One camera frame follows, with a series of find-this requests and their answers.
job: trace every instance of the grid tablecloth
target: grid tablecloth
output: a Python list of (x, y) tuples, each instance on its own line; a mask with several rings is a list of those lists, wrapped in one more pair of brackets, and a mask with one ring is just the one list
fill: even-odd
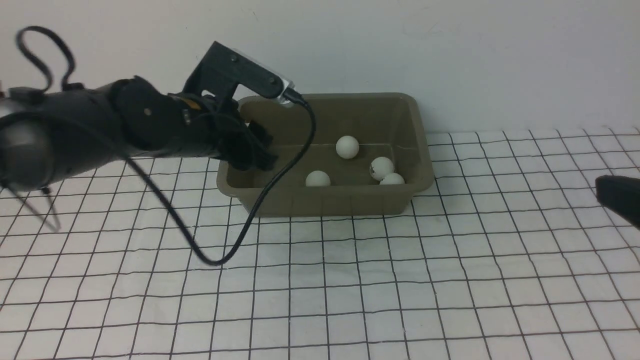
[[(53, 188), (58, 233), (0, 193), (0, 359), (639, 359), (640, 233), (593, 189), (640, 177), (639, 131), (428, 143), (402, 215), (256, 219), (223, 270), (122, 162)], [(140, 164), (220, 257), (217, 162)]]

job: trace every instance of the olive green plastic bin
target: olive green plastic bin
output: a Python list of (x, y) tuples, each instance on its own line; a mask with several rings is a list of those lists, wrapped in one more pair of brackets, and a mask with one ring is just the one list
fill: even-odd
[[(260, 217), (314, 217), (399, 214), (415, 193), (433, 184), (422, 119), (415, 100), (405, 94), (314, 94), (305, 95), (317, 117), (313, 145), (302, 160), (270, 191), (258, 211)], [(300, 150), (309, 131), (307, 112), (284, 108), (260, 97), (240, 101), (245, 120), (263, 125), (273, 135), (269, 150), (278, 155), (273, 171), (231, 168), (222, 162), (218, 188), (237, 197), (251, 209), (267, 182)], [(335, 152), (336, 141), (354, 136), (360, 152), (344, 160)], [(406, 184), (379, 185), (369, 175), (369, 165), (378, 156), (393, 160)], [(327, 187), (305, 187), (305, 178), (322, 170), (331, 178)]]

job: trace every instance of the dented ping pong ball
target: dented ping pong ball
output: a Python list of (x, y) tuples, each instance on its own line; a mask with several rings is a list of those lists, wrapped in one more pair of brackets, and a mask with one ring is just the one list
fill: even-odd
[(331, 185), (331, 179), (329, 179), (329, 175), (324, 171), (316, 170), (312, 171), (307, 175), (307, 179), (305, 180), (305, 185), (307, 186), (329, 186)]
[(358, 140), (353, 136), (343, 136), (335, 143), (335, 152), (343, 159), (353, 159), (360, 150)]
[(395, 171), (394, 162), (389, 158), (385, 158), (381, 156), (376, 158), (371, 162), (371, 166), (369, 167), (369, 173), (371, 176), (378, 181), (382, 181), (382, 179)]
[(382, 181), (380, 181), (380, 185), (399, 185), (399, 184), (404, 184), (404, 178), (397, 172), (392, 172), (391, 174), (383, 177)]

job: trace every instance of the wire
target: wire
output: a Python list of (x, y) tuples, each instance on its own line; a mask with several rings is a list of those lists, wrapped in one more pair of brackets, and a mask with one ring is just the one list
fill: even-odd
[(314, 111), (309, 105), (309, 103), (305, 101), (304, 98), (302, 98), (302, 96), (299, 93), (291, 89), (287, 89), (284, 93), (284, 96), (294, 104), (298, 104), (302, 106), (309, 114), (310, 125), (311, 125), (309, 136), (307, 138), (307, 141), (302, 146), (302, 149), (300, 149), (300, 152), (290, 162), (288, 162), (288, 164), (286, 164), (284, 168), (282, 168), (277, 174), (275, 174), (273, 178), (270, 180), (270, 182), (262, 189), (262, 191), (260, 192), (260, 195), (258, 195), (258, 198), (255, 201), (255, 204), (253, 205), (253, 208), (249, 212), (246, 222), (244, 223), (244, 226), (240, 231), (240, 234), (238, 235), (236, 242), (233, 244), (229, 252), (226, 255), (224, 255), (220, 260), (209, 259), (202, 252), (202, 250), (196, 243), (194, 237), (191, 235), (186, 225), (180, 218), (180, 215), (178, 215), (176, 210), (171, 205), (171, 202), (164, 196), (162, 191), (157, 187), (157, 185), (153, 182), (153, 180), (151, 180), (149, 175), (147, 175), (145, 171), (142, 170), (142, 168), (124, 150), (119, 148), (111, 139), (99, 133), (98, 131), (92, 129), (86, 124), (75, 119), (53, 117), (50, 115), (43, 115), (39, 112), (34, 112), (34, 111), (23, 111), (19, 113), (12, 113), (5, 116), (3, 118), (2, 123), (0, 123), (0, 130), (20, 120), (24, 120), (26, 117), (28, 117), (33, 120), (39, 119), (43, 121), (66, 123), (84, 131), (87, 135), (92, 136), (94, 139), (96, 139), (96, 141), (101, 143), (103, 146), (107, 147), (109, 150), (113, 151), (116, 154), (116, 156), (124, 160), (126, 164), (129, 165), (142, 178), (142, 180), (144, 180), (144, 182), (151, 189), (153, 194), (160, 200), (162, 205), (166, 208), (167, 212), (169, 212), (169, 215), (171, 215), (171, 217), (173, 218), (173, 221), (175, 221), (175, 223), (178, 225), (178, 228), (180, 229), (182, 235), (187, 240), (187, 242), (189, 243), (189, 246), (191, 247), (193, 252), (196, 254), (196, 256), (198, 256), (198, 259), (200, 259), (203, 263), (207, 265), (221, 266), (221, 265), (224, 265), (227, 261), (229, 261), (229, 259), (231, 259), (234, 256), (234, 254), (237, 252), (238, 248), (242, 244), (242, 241), (244, 240), (244, 237), (246, 236), (247, 231), (249, 230), (249, 227), (253, 222), (253, 218), (255, 218), (255, 215), (258, 212), (258, 209), (260, 208), (260, 205), (264, 201), (267, 194), (271, 191), (271, 189), (273, 189), (273, 187), (277, 184), (277, 182), (288, 171), (290, 171), (293, 168), (293, 166), (295, 166), (300, 161), (300, 159), (302, 159), (302, 157), (307, 153), (316, 135), (316, 115), (314, 114)]
[(71, 53), (71, 50), (69, 50), (68, 46), (58, 36), (58, 34), (54, 33), (53, 31), (47, 28), (43, 28), (41, 26), (27, 26), (26, 28), (18, 31), (18, 33), (16, 34), (15, 45), (18, 47), (18, 50), (22, 53), (22, 55), (24, 55), (25, 58), (27, 58), (27, 60), (29, 60), (29, 62), (31, 62), (35, 67), (37, 67), (38, 70), (40, 70), (40, 72), (47, 79), (47, 86), (44, 89), (42, 89), (43, 93), (46, 92), (53, 84), (53, 75), (51, 74), (51, 70), (49, 70), (49, 67), (47, 66), (47, 64), (45, 64), (39, 57), (35, 56), (31, 52), (31, 50), (29, 50), (27, 45), (24, 43), (24, 34), (27, 33), (28, 31), (41, 33), (46, 37), (50, 38), (58, 46), (58, 49), (60, 49), (60, 51), (62, 51), (62, 53), (64, 54), (65, 58), (67, 59), (68, 66), (67, 66), (67, 72), (62, 77), (61, 85), (62, 85), (62, 90), (66, 90), (68, 88), (69, 76), (71, 76), (71, 73), (73, 73), (73, 71), (76, 69), (76, 61), (74, 59), (74, 55)]

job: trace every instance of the robotic arm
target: robotic arm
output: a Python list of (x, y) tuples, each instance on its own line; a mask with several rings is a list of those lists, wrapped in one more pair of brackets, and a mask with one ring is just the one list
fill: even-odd
[[(61, 92), (46, 93), (52, 75), (47, 65), (26, 47), (23, 38), (28, 31), (49, 37), (67, 58)], [(81, 83), (69, 83), (75, 68), (73, 56), (49, 29), (24, 28), (18, 32), (16, 44), (47, 78), (47, 86), (11, 88), (6, 95), (0, 92), (0, 185), (19, 199), (17, 192), (23, 191), (41, 190), (48, 195), (50, 184), (121, 158), (145, 180), (196, 255), (210, 265), (222, 265), (233, 256), (268, 191), (302, 158), (313, 141), (313, 111), (293, 90), (293, 84), (217, 42), (182, 91), (168, 95), (160, 94), (137, 76), (93, 90)], [(232, 98), (240, 84), (283, 106), (304, 106), (312, 123), (308, 141), (265, 186), (232, 250), (220, 261), (212, 261), (202, 254), (169, 201), (131, 158), (208, 157), (227, 161), (239, 170), (273, 169), (276, 156), (268, 151), (273, 138), (261, 125), (245, 122)]]

